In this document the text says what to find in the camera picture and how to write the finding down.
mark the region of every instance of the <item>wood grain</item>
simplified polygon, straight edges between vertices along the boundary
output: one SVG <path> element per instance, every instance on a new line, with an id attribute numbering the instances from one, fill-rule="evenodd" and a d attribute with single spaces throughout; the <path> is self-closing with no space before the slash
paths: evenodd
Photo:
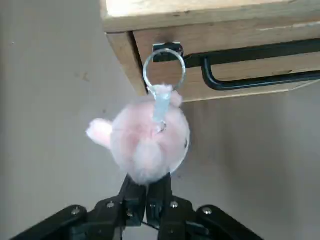
<path id="1" fill-rule="evenodd" d="M 142 62 L 152 51 L 153 43 L 181 42 L 184 54 L 243 48 L 294 40 L 320 38 L 320 16 L 274 20 L 242 20 L 180 27 L 135 31 L 134 36 Z M 222 81 L 257 78 L 320 69 L 320 53 L 268 58 L 212 66 L 215 77 Z M 181 76 L 178 62 L 150 64 L 148 75 L 154 84 L 175 84 Z M 308 83 L 215 91 L 208 88 L 201 69 L 188 68 L 186 81 L 179 90 L 186 101 L 218 99 L 243 95 L 283 92 Z"/>
<path id="2" fill-rule="evenodd" d="M 317 16 L 318 0 L 100 0 L 108 33 L 225 21 Z"/>
<path id="3" fill-rule="evenodd" d="M 139 56 L 129 32 L 107 34 L 108 40 L 123 70 L 139 96 L 146 95 Z"/>

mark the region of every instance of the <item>wooden drawer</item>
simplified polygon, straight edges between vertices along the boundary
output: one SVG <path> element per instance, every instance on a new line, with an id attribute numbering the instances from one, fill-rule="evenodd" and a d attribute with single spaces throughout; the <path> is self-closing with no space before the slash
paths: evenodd
<path id="1" fill-rule="evenodd" d="M 155 43 L 180 42 L 184 55 L 226 49 L 320 38 L 320 16 L 276 19 L 251 19 L 216 24 L 177 26 L 133 32 L 142 63 Z M 214 76 L 221 81 L 250 79 L 288 73 L 320 70 L 320 52 L 214 65 Z M 157 62 L 148 67 L 153 84 L 175 84 L 181 76 L 179 62 Z M 203 80 L 200 67 L 188 68 L 179 90 L 186 101 L 218 99 L 272 92 L 284 92 L 314 83 L 296 82 L 230 91 L 216 91 Z"/>

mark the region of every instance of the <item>black metal handle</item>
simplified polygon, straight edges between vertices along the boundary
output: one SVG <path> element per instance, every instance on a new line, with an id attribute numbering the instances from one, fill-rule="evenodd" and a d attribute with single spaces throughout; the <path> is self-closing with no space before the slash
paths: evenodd
<path id="1" fill-rule="evenodd" d="M 156 47 L 157 49 L 170 48 L 178 51 L 181 55 L 184 52 L 183 47 L 179 43 L 166 43 L 157 45 Z M 211 65 L 230 64 L 316 52 L 320 52 L 320 38 L 193 53 L 184 56 L 183 59 L 186 68 L 201 67 L 203 80 L 209 88 L 217 91 L 228 91 L 320 80 L 320 70 L 243 80 L 220 81 L 213 76 Z M 169 58 L 166 55 L 162 55 L 158 56 L 157 59 L 154 59 L 154 62 L 167 62 L 172 60 L 174 59 Z"/>
<path id="2" fill-rule="evenodd" d="M 204 57 L 201 60 L 202 76 L 205 84 L 217 91 L 229 91 L 236 89 L 248 89 L 255 87 L 264 87 L 279 84 L 289 84 L 297 82 L 306 82 L 320 80 L 320 70 L 299 72 L 285 75 L 256 77 L 250 79 L 220 81 L 216 79 L 211 70 L 211 63 L 209 57 Z"/>

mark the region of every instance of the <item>plush toy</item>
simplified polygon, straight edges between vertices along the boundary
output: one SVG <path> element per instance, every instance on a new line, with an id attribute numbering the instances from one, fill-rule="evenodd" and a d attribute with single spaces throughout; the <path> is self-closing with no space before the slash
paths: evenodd
<path id="1" fill-rule="evenodd" d="M 172 91 L 171 86 L 157 85 Z M 101 118 L 91 122 L 86 133 L 96 144 L 110 149 L 115 162 L 139 185 L 147 185 L 173 173 L 185 159 L 190 129 L 181 109 L 182 97 L 171 93 L 159 130 L 153 120 L 155 99 L 150 94 L 126 106 L 113 122 Z"/>

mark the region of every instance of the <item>keychain strap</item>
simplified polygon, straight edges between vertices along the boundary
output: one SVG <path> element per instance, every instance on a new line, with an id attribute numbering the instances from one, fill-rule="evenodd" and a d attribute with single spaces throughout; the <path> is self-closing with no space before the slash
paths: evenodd
<path id="1" fill-rule="evenodd" d="M 182 67 L 182 76 L 180 81 L 174 86 L 161 86 L 161 85 L 155 85 L 153 86 L 151 82 L 148 79 L 147 76 L 147 67 L 149 65 L 149 62 L 153 60 L 154 56 L 161 54 L 161 53 L 169 53 L 178 58 L 180 61 L 181 67 Z M 153 112 L 153 121 L 157 123 L 157 133 L 162 132 L 166 128 L 166 122 L 165 122 L 165 115 L 169 109 L 170 105 L 170 98 L 171 98 L 171 92 L 176 91 L 182 83 L 185 81 L 186 78 L 186 64 L 183 59 L 183 57 L 177 53 L 176 51 L 173 51 L 168 48 L 159 49 L 154 51 L 148 58 L 146 59 L 144 65 L 143 65 L 143 78 L 147 85 L 147 88 L 149 92 L 152 93 L 154 99 L 155 99 L 155 105 L 154 105 L 154 112 Z"/>

